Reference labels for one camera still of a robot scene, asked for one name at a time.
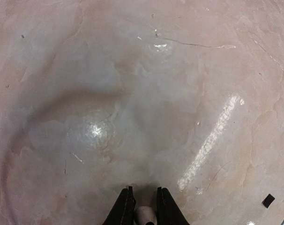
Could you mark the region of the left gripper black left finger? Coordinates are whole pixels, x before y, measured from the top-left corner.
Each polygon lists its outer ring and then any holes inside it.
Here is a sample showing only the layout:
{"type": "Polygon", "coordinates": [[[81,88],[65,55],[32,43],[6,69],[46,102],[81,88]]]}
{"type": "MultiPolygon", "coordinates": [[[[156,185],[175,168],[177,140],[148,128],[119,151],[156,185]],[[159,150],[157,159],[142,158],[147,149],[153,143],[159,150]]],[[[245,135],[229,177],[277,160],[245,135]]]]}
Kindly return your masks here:
{"type": "Polygon", "coordinates": [[[133,187],[122,189],[103,225],[133,225],[135,205],[133,187]]]}

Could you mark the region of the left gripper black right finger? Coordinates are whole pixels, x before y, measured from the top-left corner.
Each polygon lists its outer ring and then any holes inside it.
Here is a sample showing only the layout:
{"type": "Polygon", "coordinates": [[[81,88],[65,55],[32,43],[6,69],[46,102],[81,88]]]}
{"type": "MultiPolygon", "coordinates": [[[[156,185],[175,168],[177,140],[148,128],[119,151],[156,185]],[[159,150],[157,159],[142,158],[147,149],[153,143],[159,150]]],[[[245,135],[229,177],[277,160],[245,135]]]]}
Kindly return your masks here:
{"type": "Polygon", "coordinates": [[[158,225],[189,225],[167,188],[157,188],[156,202],[158,225]]]}

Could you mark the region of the white earbud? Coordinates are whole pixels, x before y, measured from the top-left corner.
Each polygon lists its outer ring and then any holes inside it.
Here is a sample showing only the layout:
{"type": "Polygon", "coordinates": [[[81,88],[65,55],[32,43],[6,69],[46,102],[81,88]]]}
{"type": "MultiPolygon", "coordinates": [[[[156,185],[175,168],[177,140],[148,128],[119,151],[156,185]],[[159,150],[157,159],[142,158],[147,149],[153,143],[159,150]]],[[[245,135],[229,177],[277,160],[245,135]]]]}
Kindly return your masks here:
{"type": "Polygon", "coordinates": [[[157,225],[156,213],[150,206],[140,206],[134,211],[134,221],[137,225],[157,225]]]}

